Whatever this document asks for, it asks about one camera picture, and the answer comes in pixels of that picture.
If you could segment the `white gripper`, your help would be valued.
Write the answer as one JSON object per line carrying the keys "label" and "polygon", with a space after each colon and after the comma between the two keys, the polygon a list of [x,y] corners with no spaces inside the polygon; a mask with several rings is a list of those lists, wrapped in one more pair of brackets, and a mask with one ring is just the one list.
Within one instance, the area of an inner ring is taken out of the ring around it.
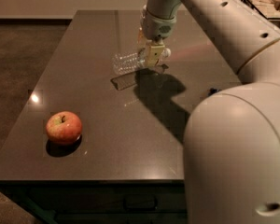
{"label": "white gripper", "polygon": [[175,18],[162,19],[151,14],[146,6],[143,6],[140,17],[141,28],[137,37],[137,54],[139,58],[145,58],[145,67],[155,66],[165,48],[161,39],[169,37],[175,25]]}

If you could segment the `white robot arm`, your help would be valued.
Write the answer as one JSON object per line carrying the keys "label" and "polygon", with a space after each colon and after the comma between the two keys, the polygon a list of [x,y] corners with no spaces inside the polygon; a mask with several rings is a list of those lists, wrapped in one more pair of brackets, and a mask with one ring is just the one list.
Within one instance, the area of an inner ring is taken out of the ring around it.
{"label": "white robot arm", "polygon": [[184,133],[189,224],[280,224],[280,29],[240,0],[147,0],[159,43],[184,6],[239,78],[203,100]]}

